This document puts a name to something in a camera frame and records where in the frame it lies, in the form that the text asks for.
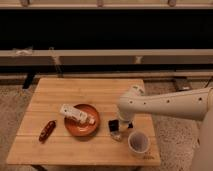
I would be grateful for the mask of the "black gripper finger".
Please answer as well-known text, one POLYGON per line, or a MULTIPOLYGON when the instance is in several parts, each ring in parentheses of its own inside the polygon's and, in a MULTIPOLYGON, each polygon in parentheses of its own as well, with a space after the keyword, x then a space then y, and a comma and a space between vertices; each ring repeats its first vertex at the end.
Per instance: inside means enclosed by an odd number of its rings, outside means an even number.
POLYGON ((128 124, 128 129, 130 129, 130 128, 133 128, 133 123, 132 122, 128 124))

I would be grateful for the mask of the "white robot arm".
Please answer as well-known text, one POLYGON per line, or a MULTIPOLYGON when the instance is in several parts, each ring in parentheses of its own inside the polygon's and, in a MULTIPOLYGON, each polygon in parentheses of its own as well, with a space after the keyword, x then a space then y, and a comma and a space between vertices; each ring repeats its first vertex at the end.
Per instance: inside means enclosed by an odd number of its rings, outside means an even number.
POLYGON ((117 107, 121 122, 139 113, 201 121, 191 171, 213 171, 213 87, 148 96, 134 85, 119 97, 117 107))

